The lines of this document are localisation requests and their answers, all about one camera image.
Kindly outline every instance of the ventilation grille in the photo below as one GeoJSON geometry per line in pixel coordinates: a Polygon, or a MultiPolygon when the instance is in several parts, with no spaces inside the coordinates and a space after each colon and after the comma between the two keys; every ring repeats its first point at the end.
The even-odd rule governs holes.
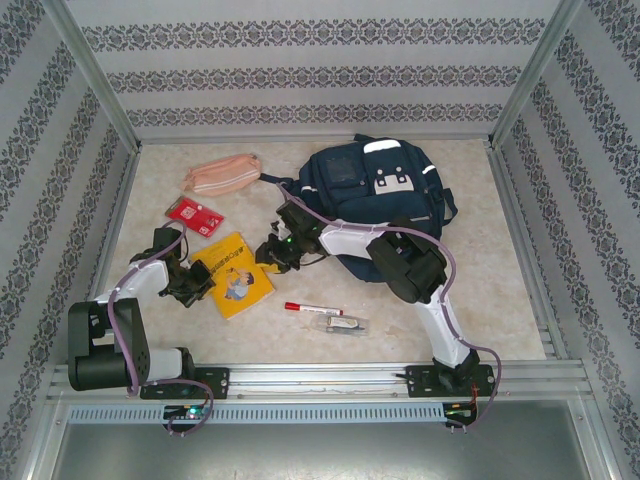
{"type": "Polygon", "coordinates": [[[157,424],[162,420],[162,405],[76,405],[69,415],[70,424],[157,424]]]}
{"type": "MultiPolygon", "coordinates": [[[[163,407],[75,406],[69,423],[75,424],[157,424],[163,407]]],[[[314,424],[314,423],[411,423],[442,422],[442,403],[403,403],[390,405],[215,405],[208,423],[217,424],[314,424]]],[[[196,423],[177,417],[176,423],[196,423]]]]}

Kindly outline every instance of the backpack pocket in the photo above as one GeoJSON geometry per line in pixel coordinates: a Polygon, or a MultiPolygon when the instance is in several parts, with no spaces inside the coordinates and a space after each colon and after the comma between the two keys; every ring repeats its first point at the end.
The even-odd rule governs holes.
{"type": "Polygon", "coordinates": [[[419,230],[440,238],[438,223],[434,222],[431,199],[419,192],[394,192],[355,198],[338,206],[338,218],[355,223],[392,222],[409,217],[419,230]]]}
{"type": "Polygon", "coordinates": [[[317,159],[322,183],[337,204],[369,195],[369,182],[356,151],[336,149],[317,159]]]}

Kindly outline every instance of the marble-pattern surface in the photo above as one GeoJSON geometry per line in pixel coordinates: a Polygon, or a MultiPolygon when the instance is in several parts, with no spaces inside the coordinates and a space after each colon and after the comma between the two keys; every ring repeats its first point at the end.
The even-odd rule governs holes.
{"type": "MultiPolygon", "coordinates": [[[[413,142],[424,149],[452,188],[460,213],[443,241],[458,263],[451,298],[467,338],[494,348],[504,359],[544,359],[528,295],[480,140],[413,142]]],[[[309,156],[328,142],[148,145],[129,199],[107,285],[114,285],[129,258],[151,246],[153,229],[180,195],[187,168],[236,153],[254,153],[263,171],[297,176],[309,156]]],[[[211,239],[189,232],[197,251],[239,231],[255,249],[266,239],[277,189],[254,182],[237,192],[192,197],[224,215],[211,239]]],[[[335,259],[286,275],[270,275],[276,292],[250,310],[224,320],[210,297],[185,309],[172,297],[143,307],[150,346],[186,346],[197,363],[412,362],[432,357],[429,339],[412,306],[384,284],[357,280],[335,259]],[[339,307],[371,322],[368,337],[313,330],[313,314],[284,310],[285,301],[339,307]]]]}

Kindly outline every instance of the red card package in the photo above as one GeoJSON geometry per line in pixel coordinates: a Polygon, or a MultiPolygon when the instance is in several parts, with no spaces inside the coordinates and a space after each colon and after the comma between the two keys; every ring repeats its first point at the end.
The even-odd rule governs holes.
{"type": "Polygon", "coordinates": [[[198,232],[203,237],[209,238],[218,229],[224,217],[213,210],[200,205],[198,202],[180,196],[165,212],[165,215],[174,220],[182,220],[187,227],[198,232]]]}

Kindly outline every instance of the yellow booklet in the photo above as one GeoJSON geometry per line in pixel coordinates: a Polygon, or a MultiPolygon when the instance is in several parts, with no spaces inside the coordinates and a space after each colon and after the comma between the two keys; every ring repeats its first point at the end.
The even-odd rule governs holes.
{"type": "Polygon", "coordinates": [[[274,291],[267,275],[254,261],[253,254],[238,233],[214,243],[191,256],[211,270],[215,287],[209,294],[226,319],[258,303],[274,291]]]}

